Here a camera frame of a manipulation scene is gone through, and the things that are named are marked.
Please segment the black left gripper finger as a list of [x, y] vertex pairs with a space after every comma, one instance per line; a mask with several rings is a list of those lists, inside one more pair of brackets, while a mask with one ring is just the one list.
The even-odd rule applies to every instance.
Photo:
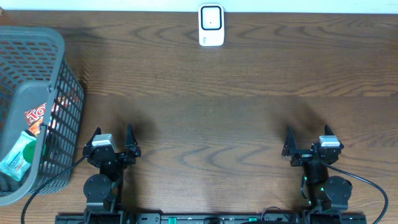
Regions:
[[92, 142], [94, 140], [94, 137], [101, 134], [101, 129], [100, 127], [97, 127], [96, 130], [94, 131], [94, 134], [90, 138], [90, 140], [85, 144], [84, 149], [90, 148], [92, 146]]
[[132, 124], [128, 124], [128, 126], [127, 126], [125, 147], [127, 149], [138, 149], [139, 148], [139, 145], [134, 137]]

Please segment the red Top chocolate bar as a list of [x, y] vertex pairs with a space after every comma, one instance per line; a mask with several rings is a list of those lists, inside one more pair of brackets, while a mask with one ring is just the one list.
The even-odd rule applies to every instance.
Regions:
[[43, 103], [31, 110], [25, 112], [25, 119], [29, 126], [32, 126], [39, 119], [44, 117], [45, 114], [46, 103]]

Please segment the mint green wipes pack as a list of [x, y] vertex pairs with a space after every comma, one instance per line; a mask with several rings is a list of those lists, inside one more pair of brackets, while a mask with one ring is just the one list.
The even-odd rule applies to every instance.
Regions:
[[18, 182], [21, 181], [31, 165], [31, 162], [27, 162], [24, 159], [24, 149], [28, 144], [36, 141], [36, 139], [36, 137], [31, 136], [25, 131], [21, 132], [19, 139], [1, 161], [1, 172]]

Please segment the green lid jar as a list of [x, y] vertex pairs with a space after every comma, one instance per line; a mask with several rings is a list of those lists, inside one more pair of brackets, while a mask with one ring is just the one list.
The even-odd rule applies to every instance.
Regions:
[[23, 158], [29, 164], [33, 162], [36, 143], [37, 141], [32, 141], [28, 143], [23, 150]]

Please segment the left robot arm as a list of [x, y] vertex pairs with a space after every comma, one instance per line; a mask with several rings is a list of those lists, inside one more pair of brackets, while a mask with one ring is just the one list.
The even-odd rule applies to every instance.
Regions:
[[124, 152], [116, 152], [113, 136], [103, 134], [97, 128], [83, 148], [83, 155], [89, 164], [99, 169], [85, 182], [86, 197], [84, 223], [134, 223], [131, 215], [122, 206], [124, 170], [136, 163], [141, 149], [134, 137], [132, 125], [127, 126]]

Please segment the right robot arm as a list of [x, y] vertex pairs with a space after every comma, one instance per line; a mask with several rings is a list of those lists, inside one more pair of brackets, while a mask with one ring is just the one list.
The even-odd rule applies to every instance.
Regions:
[[290, 156], [292, 167], [302, 167], [302, 196], [310, 205], [297, 215], [299, 223], [343, 223], [352, 193], [350, 181], [328, 173], [328, 166], [338, 160], [344, 145], [329, 126], [309, 149], [299, 149], [291, 127], [287, 128], [283, 156]]

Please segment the white barcode scanner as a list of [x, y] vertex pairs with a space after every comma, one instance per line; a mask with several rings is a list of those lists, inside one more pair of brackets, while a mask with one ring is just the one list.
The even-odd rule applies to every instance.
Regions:
[[198, 41], [203, 47], [224, 43], [224, 9], [220, 4], [202, 4], [198, 10]]

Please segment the grey plastic basket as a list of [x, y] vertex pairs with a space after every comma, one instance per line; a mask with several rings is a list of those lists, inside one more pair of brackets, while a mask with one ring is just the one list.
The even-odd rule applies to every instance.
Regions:
[[[44, 117], [32, 126], [25, 112], [46, 103]], [[32, 164], [21, 181], [1, 174], [1, 205], [39, 190], [64, 189], [74, 161], [85, 94], [65, 58], [65, 41], [45, 27], [1, 27], [1, 158], [21, 132], [38, 128]]]

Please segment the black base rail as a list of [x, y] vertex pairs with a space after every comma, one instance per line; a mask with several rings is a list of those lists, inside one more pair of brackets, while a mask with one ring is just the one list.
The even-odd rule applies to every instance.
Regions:
[[141, 213], [122, 215], [57, 215], [55, 223], [127, 223], [127, 224], [239, 224], [239, 223], [303, 223], [289, 213], [270, 212], [264, 215], [160, 215]]

